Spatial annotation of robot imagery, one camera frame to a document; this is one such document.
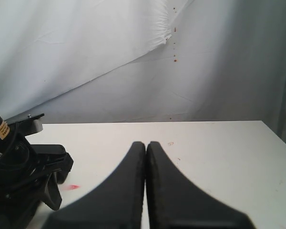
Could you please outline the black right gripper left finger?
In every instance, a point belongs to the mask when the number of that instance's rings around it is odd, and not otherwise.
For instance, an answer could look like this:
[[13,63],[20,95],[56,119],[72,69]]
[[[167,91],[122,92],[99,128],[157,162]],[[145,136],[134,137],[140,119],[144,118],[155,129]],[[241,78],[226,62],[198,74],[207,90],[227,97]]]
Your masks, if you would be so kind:
[[133,142],[117,168],[94,190],[52,213],[48,229],[139,229],[145,183],[145,145]]

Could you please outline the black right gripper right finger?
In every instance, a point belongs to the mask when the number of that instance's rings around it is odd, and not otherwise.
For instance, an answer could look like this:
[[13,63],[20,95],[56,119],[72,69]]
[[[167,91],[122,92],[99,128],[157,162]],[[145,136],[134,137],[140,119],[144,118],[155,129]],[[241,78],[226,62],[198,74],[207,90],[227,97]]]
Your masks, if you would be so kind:
[[150,228],[254,228],[245,213],[208,195],[184,176],[159,142],[148,145],[145,164]]

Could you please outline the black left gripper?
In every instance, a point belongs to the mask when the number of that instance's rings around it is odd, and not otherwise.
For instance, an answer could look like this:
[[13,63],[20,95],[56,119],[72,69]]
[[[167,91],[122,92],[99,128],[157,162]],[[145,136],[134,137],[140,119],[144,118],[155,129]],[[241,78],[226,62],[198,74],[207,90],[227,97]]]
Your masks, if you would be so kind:
[[17,135],[0,149],[0,229],[24,229],[40,203],[58,210],[73,159],[62,145],[31,145]]

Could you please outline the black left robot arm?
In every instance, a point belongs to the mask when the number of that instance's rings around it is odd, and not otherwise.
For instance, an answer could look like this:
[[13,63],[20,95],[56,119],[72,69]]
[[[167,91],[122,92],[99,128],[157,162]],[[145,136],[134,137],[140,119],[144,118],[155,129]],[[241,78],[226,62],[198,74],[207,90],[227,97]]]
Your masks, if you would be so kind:
[[40,203],[58,210],[58,188],[73,166],[62,145],[30,144],[42,131],[43,114],[7,123],[0,116],[0,229],[26,228]]

